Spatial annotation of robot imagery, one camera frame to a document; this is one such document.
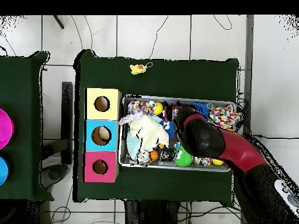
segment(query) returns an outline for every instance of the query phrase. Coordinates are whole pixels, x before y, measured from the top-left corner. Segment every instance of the pink box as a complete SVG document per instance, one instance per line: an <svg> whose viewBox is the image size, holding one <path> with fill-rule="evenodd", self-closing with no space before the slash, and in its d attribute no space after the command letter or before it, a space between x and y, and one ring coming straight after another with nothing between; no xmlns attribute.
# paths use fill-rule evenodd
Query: pink box
<svg viewBox="0 0 299 224"><path fill-rule="evenodd" d="M84 178L82 178L82 182L114 183L119 173L119 164L116 156L117 152L86 151L85 164L83 162ZM102 160L106 163L107 170L104 174L94 171L93 164L97 160Z"/></svg>

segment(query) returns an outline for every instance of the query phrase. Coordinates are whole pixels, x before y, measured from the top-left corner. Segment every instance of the pink bowl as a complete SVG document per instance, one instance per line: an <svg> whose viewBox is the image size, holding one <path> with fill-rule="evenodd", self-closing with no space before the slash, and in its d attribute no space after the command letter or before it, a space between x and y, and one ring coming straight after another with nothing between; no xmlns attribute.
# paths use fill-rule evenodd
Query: pink bowl
<svg viewBox="0 0 299 224"><path fill-rule="evenodd" d="M0 149L4 148L12 137L13 122L7 113L0 108Z"/></svg>

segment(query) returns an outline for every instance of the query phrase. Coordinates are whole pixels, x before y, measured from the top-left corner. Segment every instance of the yellow box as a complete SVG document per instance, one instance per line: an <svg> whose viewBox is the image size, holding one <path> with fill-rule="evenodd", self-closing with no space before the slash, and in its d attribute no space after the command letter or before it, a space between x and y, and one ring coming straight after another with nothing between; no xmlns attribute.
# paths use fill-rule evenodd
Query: yellow box
<svg viewBox="0 0 299 224"><path fill-rule="evenodd" d="M121 93L117 89L87 88L87 119L119 120Z"/></svg>

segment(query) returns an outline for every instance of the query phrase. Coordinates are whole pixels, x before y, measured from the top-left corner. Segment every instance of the blue box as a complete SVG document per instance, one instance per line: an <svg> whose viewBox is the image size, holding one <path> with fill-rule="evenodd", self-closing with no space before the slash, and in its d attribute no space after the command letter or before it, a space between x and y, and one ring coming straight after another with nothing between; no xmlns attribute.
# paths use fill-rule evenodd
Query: blue box
<svg viewBox="0 0 299 224"><path fill-rule="evenodd" d="M92 132L96 127L106 127L111 133L110 141L105 145L98 145L92 140ZM86 121L86 151L116 151L118 140L117 121L87 120Z"/></svg>

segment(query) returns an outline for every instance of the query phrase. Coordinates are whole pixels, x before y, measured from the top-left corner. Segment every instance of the yellow ball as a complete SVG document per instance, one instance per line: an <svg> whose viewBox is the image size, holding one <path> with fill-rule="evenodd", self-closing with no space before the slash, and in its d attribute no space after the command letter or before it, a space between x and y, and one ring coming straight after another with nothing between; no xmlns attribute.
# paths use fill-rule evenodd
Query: yellow ball
<svg viewBox="0 0 299 224"><path fill-rule="evenodd" d="M154 107L154 114L159 115L163 112L163 105L160 102L156 102L156 106Z"/></svg>
<svg viewBox="0 0 299 224"><path fill-rule="evenodd" d="M213 159L212 162L213 162L214 165L217 165L217 166L221 166L223 164L222 160Z"/></svg>

